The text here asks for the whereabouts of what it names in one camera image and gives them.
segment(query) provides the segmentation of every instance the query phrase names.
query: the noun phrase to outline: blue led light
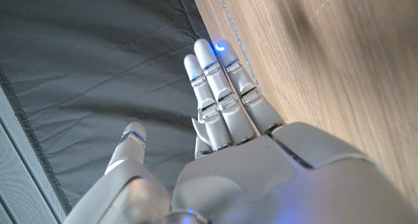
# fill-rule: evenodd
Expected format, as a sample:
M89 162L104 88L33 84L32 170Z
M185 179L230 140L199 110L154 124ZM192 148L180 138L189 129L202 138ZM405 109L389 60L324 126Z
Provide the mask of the blue led light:
M134 136L136 136L137 138L141 139L142 141L144 140L137 132L132 131L131 132Z
M215 45L217 51L224 51L225 47L219 47L217 44Z
M231 65L233 65L235 63L235 61L233 61L230 64L228 64L226 67L230 67Z

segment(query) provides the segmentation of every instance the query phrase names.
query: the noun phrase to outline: fingertip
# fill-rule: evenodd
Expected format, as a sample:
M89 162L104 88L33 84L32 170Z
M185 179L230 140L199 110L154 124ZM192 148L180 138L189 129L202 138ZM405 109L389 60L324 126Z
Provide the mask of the fingertip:
M212 47L205 39L196 40L194 50L202 69L217 61Z
M215 50L224 67L228 67L238 59L233 47L226 40L219 40L215 45Z
M196 77L203 74L197 57L192 54L189 54L184 57L184 67L189 77L189 80L193 80Z
M125 130L123 131L123 134L126 134L126 133L131 132L131 131L136 132L139 136L142 137L142 141L145 142L145 140L146 140L146 130L145 130L145 127L141 123L135 122L135 121L130 123L125 128Z

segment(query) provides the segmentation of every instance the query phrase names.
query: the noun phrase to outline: wooden table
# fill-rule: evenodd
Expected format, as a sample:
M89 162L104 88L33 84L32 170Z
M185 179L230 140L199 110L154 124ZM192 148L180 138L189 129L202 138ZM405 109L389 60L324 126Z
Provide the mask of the wooden table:
M418 0L195 0L288 122L367 153L418 209Z

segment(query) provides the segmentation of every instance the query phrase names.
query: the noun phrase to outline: gray fabric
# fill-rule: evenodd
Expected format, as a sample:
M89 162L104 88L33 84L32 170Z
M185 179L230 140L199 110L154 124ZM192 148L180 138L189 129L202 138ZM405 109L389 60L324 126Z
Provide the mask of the gray fabric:
M0 66L74 206L131 121L172 191L193 159L183 57L207 32L193 0L0 0Z

